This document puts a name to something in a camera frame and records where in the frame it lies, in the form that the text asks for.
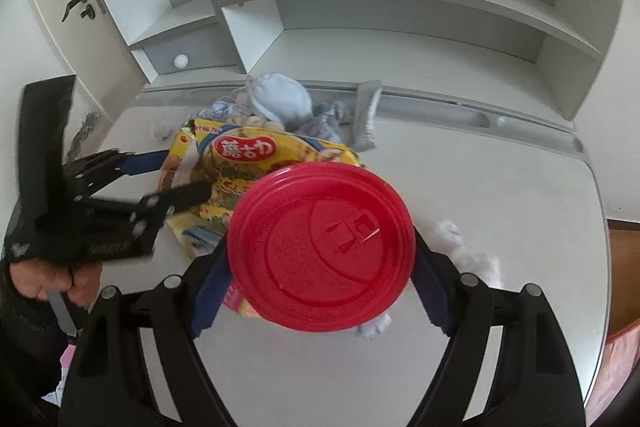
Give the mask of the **person's left hand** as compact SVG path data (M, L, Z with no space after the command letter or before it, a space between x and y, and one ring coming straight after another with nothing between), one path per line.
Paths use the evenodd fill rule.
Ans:
M70 274L50 262L30 259L11 263L9 271L15 289L23 297L47 301L49 291L61 291L74 305L87 308L99 294L102 265L83 265Z

